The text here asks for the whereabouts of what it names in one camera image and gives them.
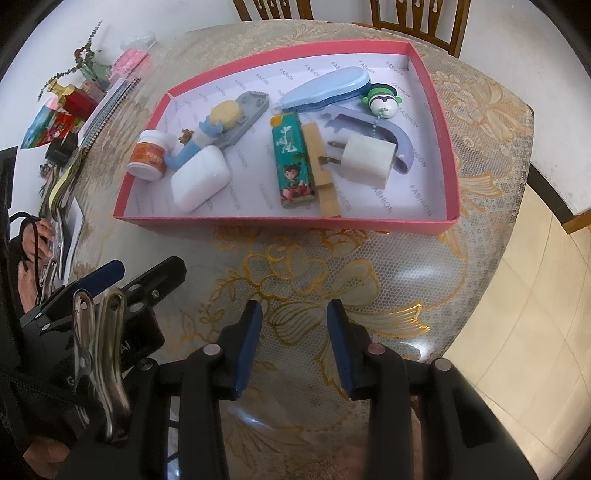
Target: vase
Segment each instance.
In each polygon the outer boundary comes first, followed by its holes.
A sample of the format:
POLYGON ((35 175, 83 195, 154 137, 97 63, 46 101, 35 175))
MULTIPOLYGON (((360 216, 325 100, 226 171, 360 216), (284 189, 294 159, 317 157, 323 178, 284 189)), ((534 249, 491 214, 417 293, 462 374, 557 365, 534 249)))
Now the vase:
POLYGON ((102 63, 93 61, 91 66, 83 65, 80 71, 85 79, 93 81, 103 92, 106 93, 109 90, 111 86, 109 81, 111 67, 109 65, 103 65, 102 63))

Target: gray plastic toy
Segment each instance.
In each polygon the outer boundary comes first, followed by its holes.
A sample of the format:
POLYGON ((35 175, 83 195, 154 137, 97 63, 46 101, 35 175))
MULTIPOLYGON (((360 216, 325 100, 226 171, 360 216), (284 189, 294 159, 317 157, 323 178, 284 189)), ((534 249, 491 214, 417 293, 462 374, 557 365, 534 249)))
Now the gray plastic toy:
POLYGON ((220 150, 235 144, 269 108, 269 96, 263 92, 244 92, 236 99, 242 116, 234 128, 223 132, 213 143, 220 150))
POLYGON ((394 170, 404 174, 408 173, 413 166, 413 144, 408 135, 398 125, 388 120, 376 119, 373 115, 339 105, 328 105, 321 111, 320 115, 330 118, 325 127, 334 128, 335 133, 344 128, 361 135, 366 135, 367 137, 373 137, 375 124, 375 138, 395 143, 398 146, 396 149, 396 161, 393 166, 394 170))

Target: orange label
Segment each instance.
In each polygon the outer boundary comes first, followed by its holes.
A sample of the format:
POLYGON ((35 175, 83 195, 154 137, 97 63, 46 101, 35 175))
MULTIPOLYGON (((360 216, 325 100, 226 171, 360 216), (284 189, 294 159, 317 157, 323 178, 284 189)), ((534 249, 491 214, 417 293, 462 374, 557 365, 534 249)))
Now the orange label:
POLYGON ((160 173, 166 172, 164 149, 149 142, 138 143, 131 154, 130 163, 145 163, 157 168, 160 173))

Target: lace tablecloth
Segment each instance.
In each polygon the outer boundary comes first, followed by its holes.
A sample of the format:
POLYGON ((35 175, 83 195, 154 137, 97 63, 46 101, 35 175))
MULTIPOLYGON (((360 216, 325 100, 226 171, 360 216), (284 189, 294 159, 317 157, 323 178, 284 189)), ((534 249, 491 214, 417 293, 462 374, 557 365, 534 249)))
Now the lace tablecloth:
POLYGON ((445 234, 145 229, 113 219, 137 135, 167 89, 252 53, 345 38, 401 39, 351 24, 273 20, 207 28, 156 44, 151 73, 99 136, 76 187, 86 217, 76 275, 114 258, 124 262, 127 280, 170 255, 187 264, 184 285, 157 307, 166 336, 155 356, 160 362, 215 341, 248 299, 262 303, 265 322, 249 388, 239 402, 222 404, 233 479, 279 478, 365 429, 367 405, 351 403, 339 388, 325 326, 328 300, 341 299, 375 341, 406 358, 440 356, 488 286, 525 189, 531 109, 481 72, 415 43, 457 152, 462 217, 445 234))

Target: wooden chair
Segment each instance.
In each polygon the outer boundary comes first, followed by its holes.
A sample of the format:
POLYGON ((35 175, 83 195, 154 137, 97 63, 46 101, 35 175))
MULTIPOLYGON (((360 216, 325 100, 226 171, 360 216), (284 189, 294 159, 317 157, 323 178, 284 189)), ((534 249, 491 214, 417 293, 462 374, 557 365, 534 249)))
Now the wooden chair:
POLYGON ((371 16, 374 27, 386 28, 388 30, 395 30, 402 32, 412 37, 420 38, 428 41, 433 45, 442 48, 449 52, 454 57, 460 56, 460 49, 462 48, 462 41, 464 40, 464 32, 466 31, 466 22, 468 20, 468 10, 470 8, 470 0, 457 0, 456 19, 453 23, 452 39, 449 43, 441 38, 435 36, 437 31, 437 24, 439 23, 439 14, 445 0, 391 0, 396 3, 396 13, 398 15, 398 24, 392 22, 385 22, 381 19, 379 11, 379 0, 370 0, 371 16), (407 25, 407 9, 409 4, 412 4, 413 21, 412 27, 407 25), (427 32, 421 29, 423 21, 423 12, 425 5, 428 6, 427 14, 427 32))
MULTIPOLYGON (((281 18, 279 15, 279 8, 283 13, 284 18, 291 18, 290 0, 252 0, 255 4, 256 10, 261 16, 261 20, 269 20, 269 12, 271 12, 271 18, 278 20, 281 18)), ((314 20, 312 17, 312 7, 310 6, 310 0, 295 0, 297 4, 298 12, 302 20, 314 20)), ((240 20, 248 22, 252 20, 251 15, 246 9, 244 0, 234 0, 234 5, 240 15, 240 20)))

